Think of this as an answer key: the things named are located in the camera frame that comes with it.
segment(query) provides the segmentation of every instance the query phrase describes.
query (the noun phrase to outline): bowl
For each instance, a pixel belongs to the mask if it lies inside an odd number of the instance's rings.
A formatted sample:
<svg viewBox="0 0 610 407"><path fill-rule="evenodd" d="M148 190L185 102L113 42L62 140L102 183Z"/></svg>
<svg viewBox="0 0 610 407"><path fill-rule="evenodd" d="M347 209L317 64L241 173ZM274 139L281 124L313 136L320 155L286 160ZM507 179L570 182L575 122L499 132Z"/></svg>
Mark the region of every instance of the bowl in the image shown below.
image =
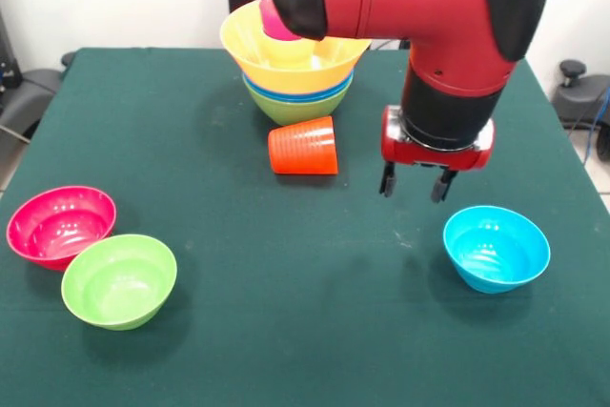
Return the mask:
<svg viewBox="0 0 610 407"><path fill-rule="evenodd" d="M337 94L316 102L284 102L258 93L248 84L245 78L244 83L256 105L280 126L309 121L331 114L350 89L348 85Z"/></svg>
<svg viewBox="0 0 610 407"><path fill-rule="evenodd" d="M81 320L128 331L158 312L176 275L172 250L164 243L146 235L117 235L91 245L72 262L61 295Z"/></svg>
<svg viewBox="0 0 610 407"><path fill-rule="evenodd" d="M273 62L274 66L284 70L301 70L309 67L315 50L315 40L300 38L298 40L280 41L266 33L260 37L262 54Z"/></svg>
<svg viewBox="0 0 610 407"><path fill-rule="evenodd" d="M106 193L87 186L66 186L36 195L12 216L9 246L20 256L56 271L92 243L107 237L116 206Z"/></svg>
<svg viewBox="0 0 610 407"><path fill-rule="evenodd" d="M306 94L328 90L345 80L371 40L327 37L315 42L311 59L300 67L286 68L274 56L274 45L283 49L286 42L270 43L263 31L258 3L254 1L233 11L220 29L220 39L237 65L260 88L271 92Z"/></svg>
<svg viewBox="0 0 610 407"><path fill-rule="evenodd" d="M525 216L501 207L470 207L454 214L443 233L459 275L473 289L504 293L540 276L551 249Z"/></svg>
<svg viewBox="0 0 610 407"><path fill-rule="evenodd" d="M310 92L307 94L284 94L281 92L267 91L264 88L257 86L245 73L243 74L243 78L246 81L247 86L249 86L251 89L258 92L260 95L264 95L265 97L269 97L273 100L279 100L282 102L317 102L322 99L328 99L333 95L337 95L351 85L352 80L354 79L354 71L350 72L348 77L341 83L329 88L326 91Z"/></svg>

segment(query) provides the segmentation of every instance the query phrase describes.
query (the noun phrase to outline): yellow bowl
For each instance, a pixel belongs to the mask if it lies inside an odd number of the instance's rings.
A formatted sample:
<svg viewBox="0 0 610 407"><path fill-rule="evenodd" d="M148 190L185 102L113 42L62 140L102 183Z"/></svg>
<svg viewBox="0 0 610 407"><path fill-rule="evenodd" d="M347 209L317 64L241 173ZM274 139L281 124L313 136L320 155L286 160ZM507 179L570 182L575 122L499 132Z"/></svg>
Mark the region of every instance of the yellow bowl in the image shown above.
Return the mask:
<svg viewBox="0 0 610 407"><path fill-rule="evenodd" d="M235 10L220 28L220 39L237 65L259 87L286 94L320 92L350 74L371 40L326 37L315 42L310 59L286 64L290 42L266 40L256 0Z"/></svg>

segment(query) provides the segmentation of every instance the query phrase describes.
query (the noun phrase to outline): pink ball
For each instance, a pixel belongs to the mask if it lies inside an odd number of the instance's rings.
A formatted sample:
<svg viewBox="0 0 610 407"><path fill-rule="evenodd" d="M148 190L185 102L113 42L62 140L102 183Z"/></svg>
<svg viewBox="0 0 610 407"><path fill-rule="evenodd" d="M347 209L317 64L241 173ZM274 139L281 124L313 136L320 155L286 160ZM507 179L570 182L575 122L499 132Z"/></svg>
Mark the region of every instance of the pink ball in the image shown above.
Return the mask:
<svg viewBox="0 0 610 407"><path fill-rule="evenodd" d="M273 0L261 0L259 7L260 15L263 19L263 30L271 38L284 42L292 42L301 38L298 35L294 35L284 26Z"/></svg>

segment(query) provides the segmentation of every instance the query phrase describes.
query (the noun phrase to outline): stacked bowls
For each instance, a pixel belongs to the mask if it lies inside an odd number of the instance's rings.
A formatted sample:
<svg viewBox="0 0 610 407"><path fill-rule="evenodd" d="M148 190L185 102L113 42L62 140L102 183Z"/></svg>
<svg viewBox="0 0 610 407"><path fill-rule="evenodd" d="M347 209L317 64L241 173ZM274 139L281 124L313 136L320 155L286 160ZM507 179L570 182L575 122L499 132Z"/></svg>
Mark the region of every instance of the stacked bowls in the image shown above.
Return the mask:
<svg viewBox="0 0 610 407"><path fill-rule="evenodd" d="M243 71L254 102L282 126L332 113L349 90L354 66L371 41L274 40L263 30L259 3L235 10L220 30L223 46ZM303 59L297 47L309 48L311 55Z"/></svg>

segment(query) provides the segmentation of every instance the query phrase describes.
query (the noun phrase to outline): blue cable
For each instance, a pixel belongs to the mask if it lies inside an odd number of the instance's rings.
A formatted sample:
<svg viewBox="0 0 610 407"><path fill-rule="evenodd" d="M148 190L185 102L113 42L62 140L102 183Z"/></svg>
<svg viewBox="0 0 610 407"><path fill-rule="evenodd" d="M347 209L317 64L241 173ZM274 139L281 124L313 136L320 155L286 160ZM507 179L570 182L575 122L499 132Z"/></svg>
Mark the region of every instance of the blue cable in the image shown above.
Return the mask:
<svg viewBox="0 0 610 407"><path fill-rule="evenodd" d="M591 124L591 128L589 129L589 136L587 138L587 152L584 155L584 161L582 162L582 165L586 165L587 160L591 155L591 140L593 138L593 132L595 131L595 128L600 122L601 118L606 113L606 110L608 110L608 105L610 105L610 88L608 88L608 90L606 91L606 96L603 100L603 104L601 105L600 110L598 111L598 114L596 115L595 120L593 121L593 124Z"/></svg>

